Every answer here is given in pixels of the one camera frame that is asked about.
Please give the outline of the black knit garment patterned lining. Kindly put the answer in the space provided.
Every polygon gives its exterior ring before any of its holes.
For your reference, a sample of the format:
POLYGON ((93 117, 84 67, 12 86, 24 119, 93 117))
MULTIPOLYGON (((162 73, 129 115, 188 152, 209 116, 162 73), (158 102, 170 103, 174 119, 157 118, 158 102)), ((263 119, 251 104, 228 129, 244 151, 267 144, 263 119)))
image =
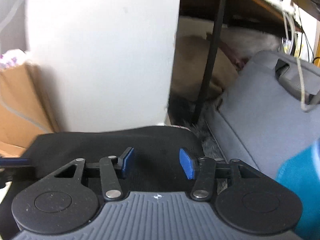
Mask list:
POLYGON ((97 163, 110 155, 120 156, 128 147, 134 149, 135 162, 120 184, 124 192, 190 192, 188 180, 179 161, 179 151, 186 148, 196 157, 204 155, 200 140, 187 129, 150 126, 105 133, 61 132, 38 136, 22 154, 36 168, 40 179, 76 158, 97 163))

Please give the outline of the brown cardboard sheet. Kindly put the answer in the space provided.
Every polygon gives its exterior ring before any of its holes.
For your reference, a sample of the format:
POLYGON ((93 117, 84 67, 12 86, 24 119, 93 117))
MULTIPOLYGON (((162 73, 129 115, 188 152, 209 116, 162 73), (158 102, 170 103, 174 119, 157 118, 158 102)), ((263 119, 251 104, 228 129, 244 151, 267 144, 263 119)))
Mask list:
POLYGON ((59 131, 40 69, 24 63, 1 70, 1 157, 20 157, 37 136, 59 131))

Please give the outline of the black table leg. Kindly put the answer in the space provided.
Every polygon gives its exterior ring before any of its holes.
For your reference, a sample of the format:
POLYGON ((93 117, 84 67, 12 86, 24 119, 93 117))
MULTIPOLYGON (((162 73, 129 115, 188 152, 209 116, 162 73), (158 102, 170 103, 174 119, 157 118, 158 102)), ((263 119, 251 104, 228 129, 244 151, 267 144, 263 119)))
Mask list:
POLYGON ((198 120, 202 111, 202 107, 204 105, 204 102, 206 100, 206 96, 209 90, 210 80, 212 77, 214 63, 217 55, 217 49, 220 43, 220 34, 221 34, 222 25, 223 25, 225 6, 226 6, 226 0, 219 0, 217 15, 213 25, 212 38, 210 40, 206 67, 204 70, 200 91, 197 97, 197 101, 196 101, 196 105, 195 105, 195 109, 192 117, 193 124, 198 123, 198 120))

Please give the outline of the grey fabric storage bag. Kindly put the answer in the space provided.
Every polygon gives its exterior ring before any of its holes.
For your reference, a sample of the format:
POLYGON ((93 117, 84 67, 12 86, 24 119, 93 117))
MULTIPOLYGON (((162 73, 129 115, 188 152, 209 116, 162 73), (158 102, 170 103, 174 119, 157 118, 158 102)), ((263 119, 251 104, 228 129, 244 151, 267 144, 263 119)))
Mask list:
POLYGON ((240 159, 271 178, 319 138, 319 68, 260 51, 205 112, 227 160, 240 159))

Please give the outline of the purple white package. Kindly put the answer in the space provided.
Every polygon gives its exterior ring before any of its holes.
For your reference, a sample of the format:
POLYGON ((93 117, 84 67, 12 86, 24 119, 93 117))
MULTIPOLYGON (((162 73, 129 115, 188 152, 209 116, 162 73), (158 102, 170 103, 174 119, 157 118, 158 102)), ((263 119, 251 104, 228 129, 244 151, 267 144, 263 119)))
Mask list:
POLYGON ((0 69, 4 70, 7 68, 12 68, 20 66, 26 61, 26 54, 20 49, 9 50, 1 55, 0 59, 0 69))

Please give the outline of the brown plush cushion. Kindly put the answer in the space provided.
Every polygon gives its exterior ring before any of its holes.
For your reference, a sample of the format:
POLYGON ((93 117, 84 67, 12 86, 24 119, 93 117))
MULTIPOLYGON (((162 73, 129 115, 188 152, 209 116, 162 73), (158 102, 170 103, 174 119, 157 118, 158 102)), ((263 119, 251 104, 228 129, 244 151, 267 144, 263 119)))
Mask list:
MULTIPOLYGON (((196 101, 207 63, 210 42, 199 36, 182 36, 176 41, 170 91, 196 101)), ((215 99, 238 77, 236 67, 221 49, 217 50, 206 98, 215 99)))

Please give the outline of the blue cartoon print fabric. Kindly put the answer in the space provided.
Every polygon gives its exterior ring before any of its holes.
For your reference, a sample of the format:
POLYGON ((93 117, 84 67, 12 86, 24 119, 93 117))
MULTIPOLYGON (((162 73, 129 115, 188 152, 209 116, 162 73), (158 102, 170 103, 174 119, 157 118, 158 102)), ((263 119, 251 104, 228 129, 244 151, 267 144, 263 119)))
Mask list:
POLYGON ((303 213, 295 233, 303 239, 319 239, 319 140, 285 161, 276 181, 302 201, 303 213))

